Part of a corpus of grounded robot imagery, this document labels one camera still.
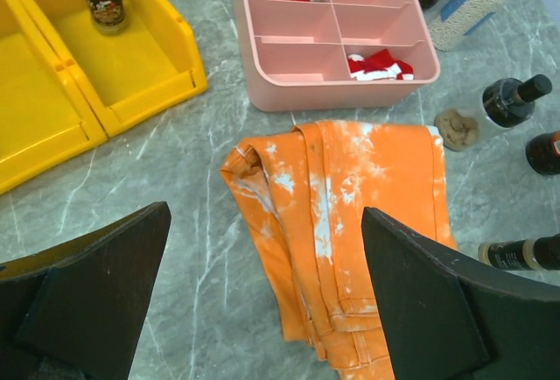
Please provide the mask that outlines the brown spice jar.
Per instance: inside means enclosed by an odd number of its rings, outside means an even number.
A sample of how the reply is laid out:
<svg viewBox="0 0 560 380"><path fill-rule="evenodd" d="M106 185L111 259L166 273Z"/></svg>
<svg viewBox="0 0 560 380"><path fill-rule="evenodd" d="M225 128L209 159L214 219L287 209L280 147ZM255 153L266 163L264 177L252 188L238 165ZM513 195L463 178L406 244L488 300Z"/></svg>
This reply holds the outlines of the brown spice jar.
<svg viewBox="0 0 560 380"><path fill-rule="evenodd" d="M464 151L528 121L535 111L536 101L551 91L552 82L544 74L526 81L500 79L471 101L438 113L434 125L445 147Z"/></svg>

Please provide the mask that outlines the dark spice jar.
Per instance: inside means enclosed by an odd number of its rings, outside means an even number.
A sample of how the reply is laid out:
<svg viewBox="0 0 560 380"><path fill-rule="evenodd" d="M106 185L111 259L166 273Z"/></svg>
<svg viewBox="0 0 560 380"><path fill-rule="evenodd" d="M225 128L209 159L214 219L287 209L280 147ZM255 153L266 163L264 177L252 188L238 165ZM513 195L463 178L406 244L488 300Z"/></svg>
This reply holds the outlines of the dark spice jar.
<svg viewBox="0 0 560 380"><path fill-rule="evenodd" d="M478 259L504 271L558 271L559 234L504 243L482 243Z"/></svg>

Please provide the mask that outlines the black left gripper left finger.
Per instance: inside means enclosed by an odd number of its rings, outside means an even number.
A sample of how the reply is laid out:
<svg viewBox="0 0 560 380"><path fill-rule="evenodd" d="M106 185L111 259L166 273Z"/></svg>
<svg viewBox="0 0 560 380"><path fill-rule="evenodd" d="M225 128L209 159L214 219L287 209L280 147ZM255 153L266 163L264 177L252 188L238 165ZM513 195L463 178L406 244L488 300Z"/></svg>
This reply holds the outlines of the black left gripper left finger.
<svg viewBox="0 0 560 380"><path fill-rule="evenodd" d="M1 377L50 357L92 379L125 379L172 216L154 202L106 227L1 265Z"/></svg>

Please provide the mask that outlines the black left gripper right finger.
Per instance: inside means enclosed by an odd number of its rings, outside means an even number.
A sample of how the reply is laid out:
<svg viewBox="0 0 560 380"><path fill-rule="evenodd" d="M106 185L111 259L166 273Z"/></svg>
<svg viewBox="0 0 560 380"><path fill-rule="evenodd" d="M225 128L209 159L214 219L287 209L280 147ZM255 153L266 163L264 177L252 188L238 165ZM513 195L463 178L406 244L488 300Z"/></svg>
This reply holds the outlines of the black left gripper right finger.
<svg viewBox="0 0 560 380"><path fill-rule="evenodd" d="M367 268L397 379L557 379L559 289L365 208Z"/></svg>

